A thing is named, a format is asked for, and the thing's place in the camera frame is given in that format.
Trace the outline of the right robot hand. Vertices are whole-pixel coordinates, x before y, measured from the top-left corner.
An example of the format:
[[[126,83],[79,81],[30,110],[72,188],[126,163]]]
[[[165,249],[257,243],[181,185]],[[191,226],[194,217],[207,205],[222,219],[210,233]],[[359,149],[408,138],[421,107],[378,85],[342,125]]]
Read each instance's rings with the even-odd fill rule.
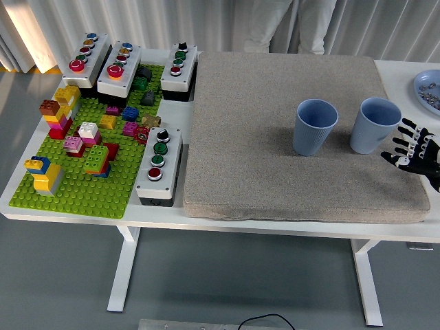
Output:
[[[381,157],[393,166],[428,179],[430,185],[439,192],[439,136],[403,118],[398,131],[409,138],[393,138],[395,152],[381,152]]]

